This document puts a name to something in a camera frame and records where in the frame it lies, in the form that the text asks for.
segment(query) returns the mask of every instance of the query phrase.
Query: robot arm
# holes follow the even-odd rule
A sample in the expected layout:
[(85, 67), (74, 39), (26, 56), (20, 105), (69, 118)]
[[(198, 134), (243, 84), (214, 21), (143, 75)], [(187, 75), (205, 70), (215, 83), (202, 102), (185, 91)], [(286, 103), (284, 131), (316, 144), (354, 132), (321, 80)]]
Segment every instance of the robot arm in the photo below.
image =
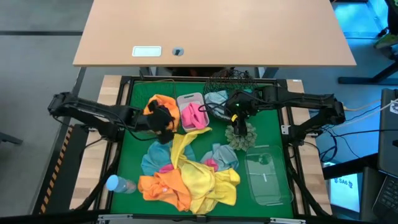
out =
[(232, 120), (235, 134), (247, 135), (245, 119), (263, 110), (276, 110), (285, 106), (319, 110), (318, 114), (301, 125), (282, 126), (282, 134), (295, 146), (302, 145), (308, 133), (320, 133), (326, 124), (341, 124), (345, 121), (343, 104), (334, 95), (292, 93), (278, 86), (262, 86), (251, 93), (234, 92), (225, 107)]
[(144, 115), (143, 110), (138, 108), (102, 105), (66, 92), (54, 95), (48, 111), (54, 117), (69, 116), (96, 128), (102, 137), (112, 142), (122, 138), (122, 129), (132, 132), (152, 130), (157, 134), (160, 143), (171, 141), (174, 134), (167, 126), (174, 118), (169, 110), (165, 106), (159, 106), (156, 101), (150, 102), (148, 108), (152, 113)]

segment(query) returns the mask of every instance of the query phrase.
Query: plastic lid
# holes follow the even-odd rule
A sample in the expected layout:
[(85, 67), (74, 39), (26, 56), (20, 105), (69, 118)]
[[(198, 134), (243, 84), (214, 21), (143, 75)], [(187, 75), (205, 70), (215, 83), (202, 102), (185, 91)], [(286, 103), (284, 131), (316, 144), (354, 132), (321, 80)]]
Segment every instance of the plastic lid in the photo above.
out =
[(119, 184), (119, 177), (116, 175), (111, 175), (106, 181), (106, 188), (108, 190), (115, 190)]
[(282, 149), (256, 146), (246, 153), (246, 172), (252, 199), (259, 205), (281, 205), (292, 201)]

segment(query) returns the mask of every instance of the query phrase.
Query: wooden desk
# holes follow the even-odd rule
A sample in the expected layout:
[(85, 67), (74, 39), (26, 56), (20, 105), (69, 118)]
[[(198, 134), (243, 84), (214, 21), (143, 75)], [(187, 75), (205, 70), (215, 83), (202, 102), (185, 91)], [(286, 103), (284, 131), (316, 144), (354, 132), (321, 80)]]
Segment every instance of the wooden desk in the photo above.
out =
[[(139, 45), (162, 55), (133, 57)], [(356, 65), (329, 0), (95, 0), (73, 64)]]
[[(104, 77), (98, 97), (99, 103), (106, 105), (115, 104), (119, 92), (120, 80), (121, 76), (106, 75)], [(287, 83), (289, 91), (303, 92), (301, 80), (288, 80)], [(126, 102), (127, 85), (123, 93), (124, 97), (122, 98), (122, 104)], [(307, 109), (292, 108), (292, 112), (295, 124), (300, 124), (310, 118)], [(285, 109), (283, 110), (283, 114), (284, 122), (285, 124), (288, 124)], [(99, 138), (100, 136), (98, 133), (89, 133), (87, 143), (93, 142)], [(316, 144), (313, 138), (306, 138), (305, 140)], [(101, 166), (104, 160), (105, 147), (106, 141), (100, 141), (85, 150), (70, 208), (76, 208), (79, 206), (98, 182)], [(300, 146), (299, 149), (306, 186), (322, 208), (331, 214), (330, 202), (326, 191), (325, 181), (323, 180), (322, 167), (318, 157), (318, 152), (313, 146), (309, 145)], [(100, 208), (105, 207), (106, 193), (107, 191), (104, 190)], [(303, 213), (301, 193), (297, 186), (295, 186), (295, 193), (297, 197), (298, 211), (299, 213)]]

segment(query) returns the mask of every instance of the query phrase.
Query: pink cloth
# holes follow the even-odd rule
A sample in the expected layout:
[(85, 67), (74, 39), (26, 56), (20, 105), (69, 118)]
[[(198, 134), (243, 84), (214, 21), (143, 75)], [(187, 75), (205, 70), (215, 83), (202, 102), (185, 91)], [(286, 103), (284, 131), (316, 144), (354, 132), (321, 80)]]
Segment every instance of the pink cloth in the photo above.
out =
[(189, 105), (181, 111), (182, 124), (187, 126), (203, 129), (206, 127), (206, 119), (204, 112), (199, 111), (199, 106), (196, 103), (189, 103)]
[(214, 172), (218, 171), (218, 165), (214, 159), (207, 159), (205, 160), (205, 165), (214, 168)]
[(162, 168), (160, 168), (159, 172), (161, 174), (165, 174), (165, 173), (167, 173), (168, 171), (171, 171), (171, 170), (174, 170), (173, 164), (167, 164), (166, 166), (163, 166)]

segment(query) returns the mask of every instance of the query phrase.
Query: blue bottle cap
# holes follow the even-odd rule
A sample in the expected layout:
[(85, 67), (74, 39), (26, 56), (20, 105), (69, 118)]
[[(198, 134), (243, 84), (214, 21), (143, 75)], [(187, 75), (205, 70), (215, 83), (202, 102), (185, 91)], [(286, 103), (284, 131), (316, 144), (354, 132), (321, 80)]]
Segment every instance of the blue bottle cap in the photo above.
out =
[(116, 175), (111, 175), (106, 181), (106, 188), (108, 190), (115, 190), (119, 184), (119, 177)]

